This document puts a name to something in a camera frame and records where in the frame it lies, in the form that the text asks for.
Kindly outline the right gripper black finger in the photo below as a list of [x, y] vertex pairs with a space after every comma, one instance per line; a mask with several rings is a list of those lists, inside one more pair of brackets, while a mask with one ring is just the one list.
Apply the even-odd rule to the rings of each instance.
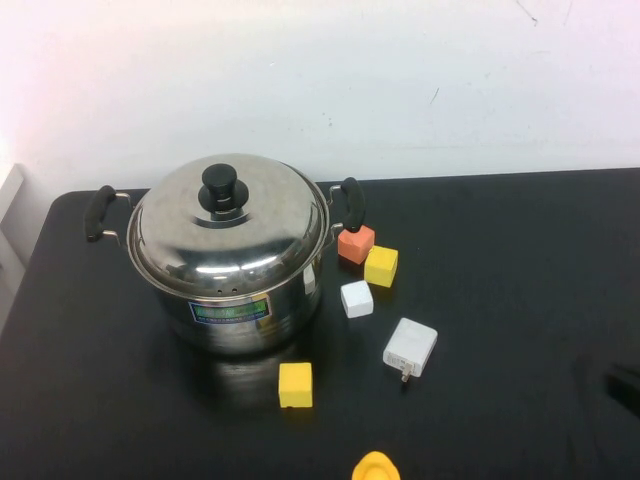
[[605, 388], [609, 397], [636, 418], [640, 416], [639, 372], [637, 370], [609, 370], [605, 374]]

